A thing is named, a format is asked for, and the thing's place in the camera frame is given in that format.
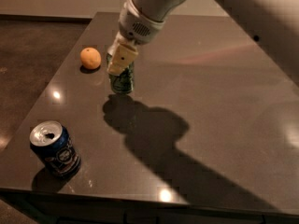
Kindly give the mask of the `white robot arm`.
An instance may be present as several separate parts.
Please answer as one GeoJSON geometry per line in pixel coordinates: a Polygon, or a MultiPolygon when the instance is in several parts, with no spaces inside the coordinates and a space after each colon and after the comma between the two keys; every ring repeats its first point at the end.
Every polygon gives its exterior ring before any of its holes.
{"type": "MultiPolygon", "coordinates": [[[[126,0],[119,29],[107,52],[107,71],[124,74],[165,27],[171,14],[189,0],[126,0]]],[[[299,0],[197,0],[194,15],[234,21],[288,76],[299,80],[299,0]]]]}

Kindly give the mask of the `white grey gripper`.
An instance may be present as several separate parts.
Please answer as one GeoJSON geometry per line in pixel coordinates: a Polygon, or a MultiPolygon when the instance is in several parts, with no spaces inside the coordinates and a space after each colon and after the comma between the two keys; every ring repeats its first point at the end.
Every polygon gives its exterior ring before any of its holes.
{"type": "Polygon", "coordinates": [[[135,42],[138,45],[148,44],[163,27],[164,21],[148,18],[138,10],[133,0],[127,0],[119,18],[120,31],[107,50],[112,55],[107,72],[118,77],[138,55],[135,42]]]}

